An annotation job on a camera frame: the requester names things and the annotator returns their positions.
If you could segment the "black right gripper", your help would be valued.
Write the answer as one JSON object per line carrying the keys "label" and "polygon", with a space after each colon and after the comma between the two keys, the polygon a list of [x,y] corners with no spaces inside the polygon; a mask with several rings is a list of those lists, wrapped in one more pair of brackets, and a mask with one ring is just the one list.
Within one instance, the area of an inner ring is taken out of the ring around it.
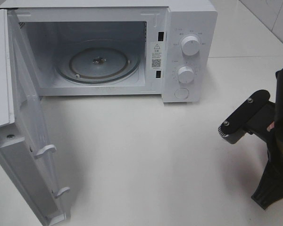
{"label": "black right gripper", "polygon": [[266,169],[283,170],[283,69],[276,72],[276,98],[272,139],[267,143],[268,162]]}

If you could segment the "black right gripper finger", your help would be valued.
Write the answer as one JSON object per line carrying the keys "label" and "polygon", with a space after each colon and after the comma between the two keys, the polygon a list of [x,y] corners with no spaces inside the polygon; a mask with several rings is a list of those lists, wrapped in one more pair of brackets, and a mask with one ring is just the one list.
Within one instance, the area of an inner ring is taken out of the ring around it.
{"label": "black right gripper finger", "polygon": [[283,199],[283,170],[268,162],[251,198],[262,209]]}

